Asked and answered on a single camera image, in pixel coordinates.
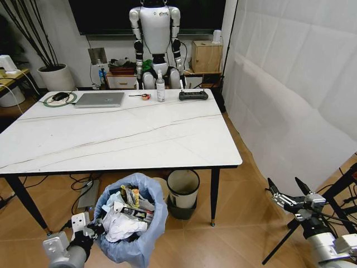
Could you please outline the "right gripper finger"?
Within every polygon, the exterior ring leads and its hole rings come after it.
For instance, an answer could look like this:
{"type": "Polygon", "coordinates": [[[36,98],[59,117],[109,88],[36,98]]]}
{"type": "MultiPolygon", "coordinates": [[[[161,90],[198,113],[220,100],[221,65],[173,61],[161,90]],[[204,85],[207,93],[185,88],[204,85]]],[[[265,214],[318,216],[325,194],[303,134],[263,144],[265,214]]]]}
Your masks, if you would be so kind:
{"type": "Polygon", "coordinates": [[[272,199],[280,206],[280,207],[293,207],[296,205],[296,202],[289,198],[288,196],[282,194],[278,188],[276,187],[275,183],[271,180],[271,178],[267,178],[269,188],[268,190],[272,194],[272,199]]]}
{"type": "Polygon", "coordinates": [[[300,180],[298,177],[295,177],[295,181],[298,185],[298,187],[300,188],[301,192],[307,196],[310,194],[314,194],[315,192],[312,191],[307,184],[305,184],[302,180],[300,180]]]}

